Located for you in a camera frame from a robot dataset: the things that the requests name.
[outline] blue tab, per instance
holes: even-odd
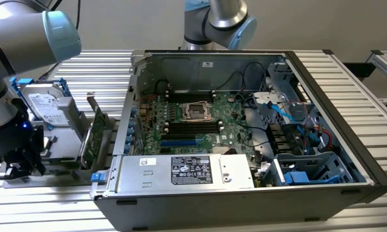
[[[130,109],[130,116],[133,116],[136,114],[136,112],[137,112],[136,107],[132,107],[132,109]]]
[[[288,185],[304,185],[309,183],[305,172],[288,172],[284,174],[284,178]]]
[[[126,139],[125,139],[124,143],[125,143],[125,144],[130,144],[132,141],[133,141],[133,140],[132,140],[132,137],[130,137],[130,136],[126,136]]]
[[[29,85],[30,83],[33,83],[34,80],[33,78],[21,78],[18,81],[17,81],[17,84],[18,85]]]
[[[128,128],[132,128],[133,126],[134,126],[134,122],[129,121]]]
[[[125,145],[124,146],[124,154],[128,154],[129,153],[129,151],[130,151],[130,149],[132,149],[132,147],[129,146],[129,145]]]
[[[90,182],[104,182],[105,173],[93,173],[90,177]]]
[[[132,134],[134,133],[134,130],[132,128],[128,128],[128,136],[132,136]]]

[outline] blue clip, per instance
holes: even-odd
[[[133,141],[132,137],[130,136],[126,136],[124,143],[125,144],[130,144],[132,141]]]
[[[133,133],[134,133],[134,130],[133,130],[132,128],[128,128],[126,135],[128,135],[128,136],[132,136]]]
[[[72,96],[72,93],[70,93],[69,87],[66,85],[66,81],[62,78],[60,78],[57,82],[61,85],[62,95],[65,97],[70,97]]]
[[[129,145],[125,145],[122,154],[126,155],[129,153],[130,149],[132,149],[132,147]]]
[[[18,81],[17,81],[17,84],[18,85],[29,85],[30,83],[33,83],[34,80],[33,78],[21,78]]]
[[[129,120],[128,128],[132,128],[134,126],[134,122]]]
[[[90,177],[90,182],[102,183],[105,182],[104,177],[105,177],[105,173],[93,173]]]
[[[136,114],[136,112],[137,112],[136,107],[132,107],[132,109],[130,109],[130,116],[133,116]]]

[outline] power supply label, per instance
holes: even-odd
[[[170,169],[173,185],[212,184],[209,156],[172,157]]]

